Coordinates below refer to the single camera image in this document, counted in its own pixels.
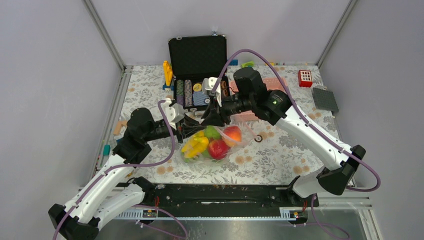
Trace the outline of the green striped watermelon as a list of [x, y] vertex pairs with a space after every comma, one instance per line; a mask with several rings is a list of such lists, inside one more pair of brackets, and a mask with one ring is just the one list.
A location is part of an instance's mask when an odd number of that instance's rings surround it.
[[208, 138], [210, 141], [219, 140], [222, 138], [221, 134], [217, 131], [217, 129], [211, 125], [208, 125], [204, 129], [204, 136]]

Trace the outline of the clear pink-dotted zip bag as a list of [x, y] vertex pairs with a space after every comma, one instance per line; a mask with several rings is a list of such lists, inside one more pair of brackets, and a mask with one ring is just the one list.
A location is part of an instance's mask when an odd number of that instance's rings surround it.
[[189, 164], [218, 164], [258, 139], [259, 136], [245, 122], [208, 125], [184, 141], [179, 156]]

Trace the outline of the orange peach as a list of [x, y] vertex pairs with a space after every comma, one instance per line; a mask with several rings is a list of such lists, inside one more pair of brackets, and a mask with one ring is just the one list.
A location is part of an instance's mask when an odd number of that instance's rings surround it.
[[228, 126], [223, 130], [222, 140], [229, 146], [234, 147], [242, 142], [241, 129], [234, 125]]

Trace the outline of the red apple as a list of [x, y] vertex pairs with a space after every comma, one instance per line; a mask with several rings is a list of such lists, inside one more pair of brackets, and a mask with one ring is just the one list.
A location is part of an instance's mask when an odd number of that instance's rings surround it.
[[211, 141], [207, 147], [207, 151], [210, 157], [215, 160], [224, 159], [227, 156], [229, 150], [230, 147], [222, 139]]

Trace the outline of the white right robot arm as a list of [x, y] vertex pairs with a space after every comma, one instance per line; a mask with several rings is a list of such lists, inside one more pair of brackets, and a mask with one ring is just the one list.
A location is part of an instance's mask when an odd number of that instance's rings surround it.
[[350, 146], [317, 125], [282, 90], [267, 89], [260, 73], [251, 67], [241, 68], [234, 75], [238, 91], [221, 97], [218, 78], [205, 78], [202, 89], [211, 100], [202, 116], [203, 126], [218, 126], [230, 122], [232, 115], [251, 111], [260, 120], [284, 130], [312, 151], [323, 167], [296, 177], [289, 185], [287, 201], [301, 205], [312, 194], [344, 193], [359, 167], [366, 150], [361, 145]]

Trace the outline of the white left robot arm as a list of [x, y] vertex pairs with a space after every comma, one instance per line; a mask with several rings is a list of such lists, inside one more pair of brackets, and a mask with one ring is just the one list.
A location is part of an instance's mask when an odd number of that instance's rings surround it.
[[155, 121], [149, 109], [137, 108], [131, 113], [123, 137], [112, 150], [112, 155], [88, 184], [64, 205], [54, 204], [48, 215], [55, 228], [53, 238], [61, 235], [67, 240], [93, 240], [101, 228], [124, 212], [141, 203], [148, 206], [156, 201], [157, 186], [144, 177], [137, 177], [121, 193], [107, 199], [107, 195], [132, 170], [159, 166], [142, 163], [152, 148], [150, 141], [170, 138], [171, 151], [195, 132], [203, 130], [198, 121], [174, 107], [160, 110], [162, 119]]

